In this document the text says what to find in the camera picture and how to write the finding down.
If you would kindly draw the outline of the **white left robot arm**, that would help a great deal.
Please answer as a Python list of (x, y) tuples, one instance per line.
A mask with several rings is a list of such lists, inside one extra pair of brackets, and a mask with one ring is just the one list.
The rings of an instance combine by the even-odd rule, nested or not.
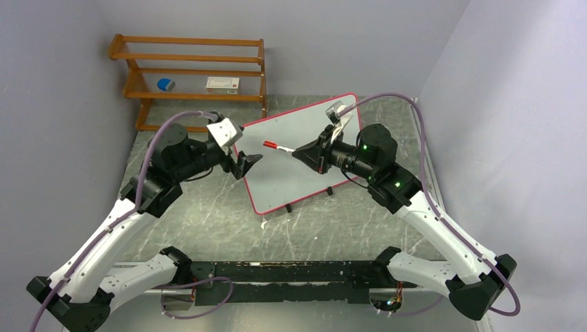
[(27, 284), (41, 312), (49, 312), (69, 331), (96, 331), (112, 312), (146, 290), (189, 283), (191, 259), (175, 247), (123, 273), (111, 275), (110, 270), (129, 243), (182, 195), (183, 182), (216, 166), (241, 179), (260, 160), (258, 154), (233, 153), (242, 126), (224, 118), (207, 128), (207, 141), (189, 138), (178, 123), (156, 132), (139, 173), (121, 190), (100, 227), (59, 269)]

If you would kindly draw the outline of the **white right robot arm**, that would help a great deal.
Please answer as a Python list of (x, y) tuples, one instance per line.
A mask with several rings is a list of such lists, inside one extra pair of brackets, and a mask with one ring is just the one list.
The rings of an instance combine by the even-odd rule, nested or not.
[(447, 298), (465, 317), (479, 321), (509, 286), (517, 263), (468, 235), (416, 175), (397, 163), (397, 148), (397, 141), (381, 124), (360, 130), (354, 145), (343, 142), (340, 128), (328, 125), (291, 156), (318, 174), (336, 167), (364, 179), (376, 203), (414, 227), (444, 257), (444, 261), (429, 261), (390, 247), (374, 261), (373, 275), (379, 285), (396, 281), (423, 286)]

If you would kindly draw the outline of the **red capped whiteboard marker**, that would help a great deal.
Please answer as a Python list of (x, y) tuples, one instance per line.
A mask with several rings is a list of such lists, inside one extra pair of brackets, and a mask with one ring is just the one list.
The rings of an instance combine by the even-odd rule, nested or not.
[(292, 153), (292, 152), (295, 151), (295, 149), (292, 149), (292, 148), (289, 148), (289, 147), (285, 147), (285, 146), (279, 145), (279, 144), (277, 144), (275, 142), (271, 142), (271, 141), (268, 141), (268, 140), (265, 140), (263, 142), (263, 146), (264, 147), (271, 148), (271, 149), (275, 149), (275, 150), (278, 150), (278, 151), (283, 151), (283, 152), (286, 152), (288, 154), (290, 154), (290, 153)]

